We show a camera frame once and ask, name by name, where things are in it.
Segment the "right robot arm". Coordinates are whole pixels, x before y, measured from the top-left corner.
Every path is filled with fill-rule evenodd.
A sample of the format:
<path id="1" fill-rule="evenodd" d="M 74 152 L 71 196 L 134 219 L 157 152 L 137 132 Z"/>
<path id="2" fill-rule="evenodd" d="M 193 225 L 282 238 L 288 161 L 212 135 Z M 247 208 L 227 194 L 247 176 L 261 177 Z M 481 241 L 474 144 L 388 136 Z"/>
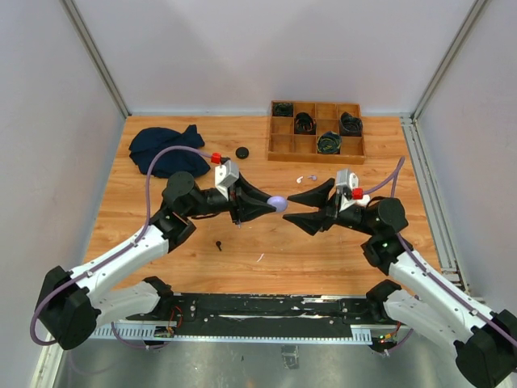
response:
<path id="1" fill-rule="evenodd" d="M 435 270 L 402 236 L 409 222 L 398 198 L 374 196 L 329 179 L 288 200 L 313 207 L 284 219 L 310 235 L 341 226 L 368 235 L 364 257 L 388 280 L 368 294 L 367 316 L 389 319 L 440 346 L 475 387 L 496 387 L 516 371 L 516 317 L 494 311 Z"/>

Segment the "purple round charging case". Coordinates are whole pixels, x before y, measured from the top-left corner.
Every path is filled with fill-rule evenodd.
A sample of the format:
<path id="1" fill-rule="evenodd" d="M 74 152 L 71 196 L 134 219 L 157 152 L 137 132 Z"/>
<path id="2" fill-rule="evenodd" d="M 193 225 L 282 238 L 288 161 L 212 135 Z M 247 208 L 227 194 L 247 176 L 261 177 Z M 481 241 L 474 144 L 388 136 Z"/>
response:
<path id="1" fill-rule="evenodd" d="M 288 200 L 283 196 L 271 196 L 267 199 L 267 204 L 274 207 L 277 213 L 282 213 L 288 207 Z"/>

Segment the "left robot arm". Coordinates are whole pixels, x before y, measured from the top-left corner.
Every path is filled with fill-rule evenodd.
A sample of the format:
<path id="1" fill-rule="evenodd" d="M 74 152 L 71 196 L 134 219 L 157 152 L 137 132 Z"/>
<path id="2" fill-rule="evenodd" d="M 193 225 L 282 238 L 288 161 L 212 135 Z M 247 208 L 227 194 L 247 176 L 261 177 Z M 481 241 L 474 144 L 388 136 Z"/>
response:
<path id="1" fill-rule="evenodd" d="M 87 264 L 69 271 L 62 266 L 49 270 L 32 321 L 44 325 L 53 343 L 74 349 L 97 327 L 130 314 L 122 309 L 109 312 L 103 297 L 137 269 L 186 242 L 195 231 L 192 219 L 228 213 L 239 225 L 276 211 L 268 204 L 269 195 L 240 173 L 227 173 L 219 166 L 215 178 L 214 188 L 201 189 L 190 173 L 174 173 L 159 210 L 134 235 Z"/>

